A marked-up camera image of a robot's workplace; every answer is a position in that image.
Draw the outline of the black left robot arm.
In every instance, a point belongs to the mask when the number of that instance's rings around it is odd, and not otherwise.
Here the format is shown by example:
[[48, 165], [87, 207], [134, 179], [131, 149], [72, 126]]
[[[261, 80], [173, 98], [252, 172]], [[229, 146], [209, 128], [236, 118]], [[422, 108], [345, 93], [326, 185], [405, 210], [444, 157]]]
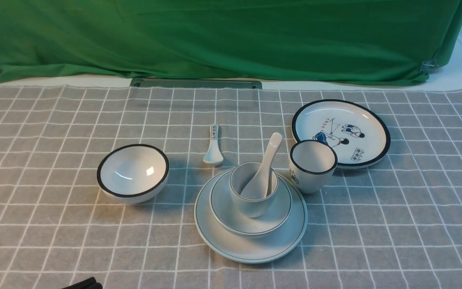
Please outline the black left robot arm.
[[63, 289], [103, 289], [101, 283], [97, 282], [96, 278], [90, 277], [83, 281], [71, 284]]

